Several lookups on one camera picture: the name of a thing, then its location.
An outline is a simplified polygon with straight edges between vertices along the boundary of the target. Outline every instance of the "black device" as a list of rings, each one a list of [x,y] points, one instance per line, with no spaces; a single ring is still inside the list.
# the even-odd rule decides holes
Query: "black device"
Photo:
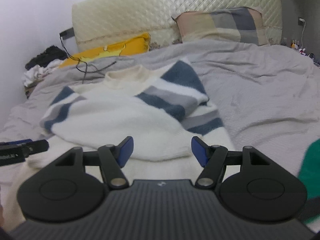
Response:
[[[46,140],[31,139],[0,142],[0,167],[24,162],[29,155],[45,152],[49,148]]]
[[[195,185],[183,179],[135,180],[131,186],[121,168],[133,151],[132,137],[95,152],[75,147],[21,185],[17,199],[26,221],[10,235],[16,240],[314,237],[297,219],[306,189],[285,169],[251,146],[228,151],[193,137],[191,147],[204,167]],[[85,173],[87,165],[100,167],[103,183]],[[241,170],[223,181],[227,165]]]

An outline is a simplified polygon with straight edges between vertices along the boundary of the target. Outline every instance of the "green object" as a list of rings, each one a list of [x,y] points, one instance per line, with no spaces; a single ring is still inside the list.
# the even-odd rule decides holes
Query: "green object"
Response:
[[[309,146],[298,179],[307,188],[308,199],[320,196],[320,139]],[[318,217],[308,219],[305,223],[310,223]]]

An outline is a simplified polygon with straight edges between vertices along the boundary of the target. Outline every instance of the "gray wall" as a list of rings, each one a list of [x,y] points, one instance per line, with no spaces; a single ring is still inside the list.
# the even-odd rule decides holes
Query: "gray wall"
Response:
[[[304,0],[304,19],[306,28],[303,34],[303,46],[313,52],[320,60],[320,0]]]
[[[287,38],[287,46],[291,40],[301,42],[302,26],[298,25],[298,17],[303,17],[303,0],[281,0],[282,3],[282,38]]]

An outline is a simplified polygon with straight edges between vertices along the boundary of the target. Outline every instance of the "plaid pillowcase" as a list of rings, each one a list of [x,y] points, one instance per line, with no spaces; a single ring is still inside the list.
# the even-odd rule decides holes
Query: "plaid pillowcase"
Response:
[[[262,15],[248,8],[229,8],[214,12],[184,12],[177,17],[182,41],[194,41],[203,38],[218,41],[237,41],[268,44]]]

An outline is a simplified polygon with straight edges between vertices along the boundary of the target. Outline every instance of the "quilted headboard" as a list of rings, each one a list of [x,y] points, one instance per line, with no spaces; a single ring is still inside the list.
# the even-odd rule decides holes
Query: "quilted headboard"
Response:
[[[219,8],[260,7],[266,35],[279,44],[281,0],[86,0],[73,5],[72,21],[79,51],[122,41],[143,32],[153,46],[168,46],[181,36],[173,12],[214,11]]]

